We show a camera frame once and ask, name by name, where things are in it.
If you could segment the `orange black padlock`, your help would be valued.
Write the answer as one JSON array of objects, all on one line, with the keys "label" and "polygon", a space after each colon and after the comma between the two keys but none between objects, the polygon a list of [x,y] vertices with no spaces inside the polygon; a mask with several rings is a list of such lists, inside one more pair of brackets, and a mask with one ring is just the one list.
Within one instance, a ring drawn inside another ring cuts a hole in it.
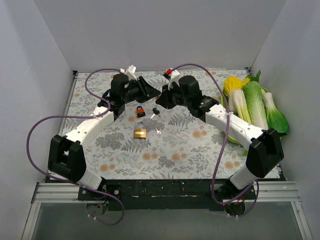
[{"label": "orange black padlock", "polygon": [[142,106],[138,106],[138,107],[136,108],[136,116],[137,116],[138,118],[142,118],[142,117],[145,117],[145,116],[146,116],[145,110],[143,109]]}]

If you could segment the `large brass padlock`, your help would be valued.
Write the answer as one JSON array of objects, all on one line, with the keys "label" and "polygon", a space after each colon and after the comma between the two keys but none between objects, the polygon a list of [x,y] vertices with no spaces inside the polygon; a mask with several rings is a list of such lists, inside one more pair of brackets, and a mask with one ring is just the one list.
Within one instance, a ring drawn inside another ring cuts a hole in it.
[{"label": "large brass padlock", "polygon": [[133,131],[134,139],[146,139],[147,138],[147,130],[144,122],[139,121],[136,123],[134,131]]}]

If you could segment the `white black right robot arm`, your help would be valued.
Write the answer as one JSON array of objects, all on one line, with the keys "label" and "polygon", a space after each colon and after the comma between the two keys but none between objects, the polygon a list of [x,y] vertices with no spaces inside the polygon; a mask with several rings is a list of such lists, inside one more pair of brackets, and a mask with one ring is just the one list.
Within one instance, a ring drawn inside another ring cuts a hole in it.
[{"label": "white black right robot arm", "polygon": [[187,107],[192,116],[235,138],[247,151],[247,158],[216,192],[237,199],[256,179],[264,178],[284,158],[279,133],[270,128],[254,126],[227,110],[215,99],[202,94],[198,81],[191,75],[183,76],[172,87],[164,85],[156,104],[165,109]]}]

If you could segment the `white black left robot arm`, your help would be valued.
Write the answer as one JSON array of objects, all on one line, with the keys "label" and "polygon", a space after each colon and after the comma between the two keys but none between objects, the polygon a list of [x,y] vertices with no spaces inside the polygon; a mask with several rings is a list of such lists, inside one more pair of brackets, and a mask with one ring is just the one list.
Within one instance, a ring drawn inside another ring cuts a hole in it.
[{"label": "white black left robot arm", "polygon": [[48,169],[69,181],[89,187],[89,194],[95,200],[103,199],[106,187],[101,184],[102,177],[87,168],[85,149],[123,113],[127,103],[136,101],[142,104],[160,93],[141,76],[130,79],[125,74],[116,74],[90,118],[64,136],[56,135],[51,139]]}]

